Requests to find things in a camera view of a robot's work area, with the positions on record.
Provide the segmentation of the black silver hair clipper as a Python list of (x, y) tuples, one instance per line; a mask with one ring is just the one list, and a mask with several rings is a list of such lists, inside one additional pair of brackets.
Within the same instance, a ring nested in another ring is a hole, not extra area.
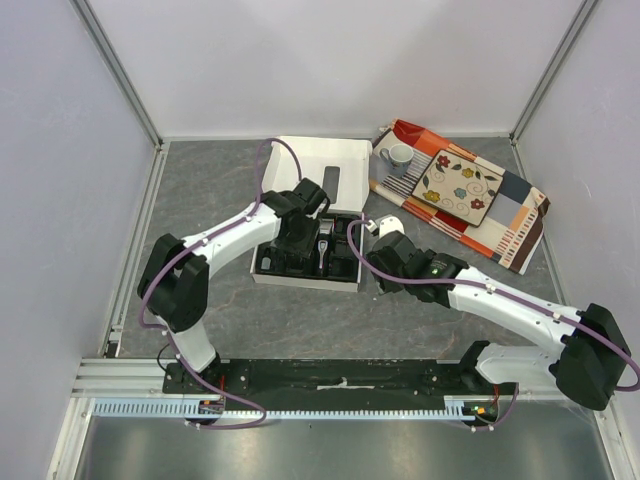
[(335, 229), (335, 220), (333, 218), (325, 218), (320, 222), (317, 252), (318, 252), (318, 275), (323, 276), (328, 265), (329, 251), (331, 239)]

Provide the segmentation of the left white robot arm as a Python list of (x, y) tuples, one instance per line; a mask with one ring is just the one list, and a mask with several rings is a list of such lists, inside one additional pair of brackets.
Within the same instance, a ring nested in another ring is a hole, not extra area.
[(161, 236), (154, 244), (137, 287), (142, 310), (167, 333), (186, 364), (185, 382), (208, 393), (219, 382), (219, 355), (207, 338), (202, 318), (209, 282), (225, 265), (261, 244), (310, 257), (321, 215), (330, 206), (327, 193), (304, 178), (294, 189), (267, 191), (240, 213), (203, 232), (177, 238)]

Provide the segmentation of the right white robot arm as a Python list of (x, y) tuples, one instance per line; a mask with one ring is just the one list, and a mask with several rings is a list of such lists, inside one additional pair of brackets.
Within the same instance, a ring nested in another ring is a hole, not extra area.
[(421, 250), (399, 231), (378, 239), (366, 262), (384, 293), (405, 290), (422, 302), (477, 315), (530, 341), (528, 347), (484, 343), (476, 359), (457, 371), (469, 393), (491, 384), (550, 386), (602, 411), (632, 364), (613, 314), (600, 305), (579, 310), (539, 299), (456, 257)]

